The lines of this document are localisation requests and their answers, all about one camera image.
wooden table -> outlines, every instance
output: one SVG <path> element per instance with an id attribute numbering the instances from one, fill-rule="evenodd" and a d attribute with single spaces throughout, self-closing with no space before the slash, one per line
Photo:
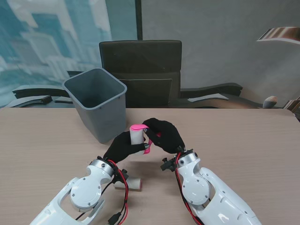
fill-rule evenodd
<path id="1" fill-rule="evenodd" d="M 128 109 L 128 126 L 156 117 L 172 122 L 186 146 L 253 209 L 263 225 L 299 224 L 300 123 L 281 109 Z M 0 218 L 28 225 L 73 177 L 102 156 L 75 109 L 5 108 L 0 111 Z M 161 171 L 170 157 L 158 147 L 119 163 L 143 180 L 129 193 L 127 225 L 182 225 L 193 220 L 182 203 L 175 175 Z M 124 191 L 110 187 L 96 224 L 122 206 Z M 69 205 L 64 209 L 79 215 Z"/>

gloved hand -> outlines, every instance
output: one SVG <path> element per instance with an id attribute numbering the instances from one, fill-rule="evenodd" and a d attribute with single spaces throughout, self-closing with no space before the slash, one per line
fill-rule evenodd
<path id="1" fill-rule="evenodd" d="M 149 148 L 147 143 L 131 145 L 130 132 L 123 132 L 117 136 L 104 154 L 103 158 L 108 158 L 115 163 L 124 160 L 127 156 Z"/>
<path id="2" fill-rule="evenodd" d="M 178 147 L 181 147 L 181 149 L 185 148 L 185 144 L 178 130 L 172 123 L 151 118 L 145 120 L 143 124 L 149 127 L 149 129 L 144 130 L 149 139 L 164 151 L 175 154 L 180 151 Z"/>

gray trash can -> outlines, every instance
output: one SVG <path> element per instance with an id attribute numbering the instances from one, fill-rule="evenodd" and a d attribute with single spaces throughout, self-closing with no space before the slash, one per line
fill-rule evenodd
<path id="1" fill-rule="evenodd" d="M 71 77 L 63 88 L 72 98 L 81 120 L 100 143 L 126 128 L 126 85 L 101 68 Z"/>

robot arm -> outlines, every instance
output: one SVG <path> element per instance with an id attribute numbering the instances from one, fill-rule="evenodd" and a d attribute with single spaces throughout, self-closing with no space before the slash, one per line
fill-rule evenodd
<path id="1" fill-rule="evenodd" d="M 211 170 L 200 166 L 192 150 L 178 158 L 177 168 L 165 160 L 162 169 L 176 170 L 183 177 L 181 190 L 190 209 L 204 225 L 261 225 L 255 213 Z"/>
<path id="2" fill-rule="evenodd" d="M 41 211 L 30 225 L 90 225 L 104 205 L 101 199 L 102 184 L 111 181 L 115 174 L 111 164 L 98 158 L 87 167 L 88 176 L 72 179 Z M 70 195 L 73 208 L 91 213 L 83 220 L 70 217 L 62 208 L 62 201 Z"/>

pink cap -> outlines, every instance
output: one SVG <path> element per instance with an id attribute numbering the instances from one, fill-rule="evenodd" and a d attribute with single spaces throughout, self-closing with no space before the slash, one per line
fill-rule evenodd
<path id="1" fill-rule="evenodd" d="M 131 130 L 138 131 L 138 130 L 143 130 L 145 128 L 149 128 L 145 124 L 134 124 L 130 127 Z"/>
<path id="2" fill-rule="evenodd" d="M 145 128 L 149 128 L 149 127 L 146 126 L 145 124 L 134 124 L 134 125 L 132 125 L 130 127 L 130 130 L 132 130 L 132 131 L 139 131 L 139 130 L 143 130 Z M 149 143 L 148 143 L 149 144 L 149 148 L 144 151 L 144 154 L 150 153 L 150 147 L 151 147 L 152 143 L 153 143 L 152 140 L 149 139 Z"/>

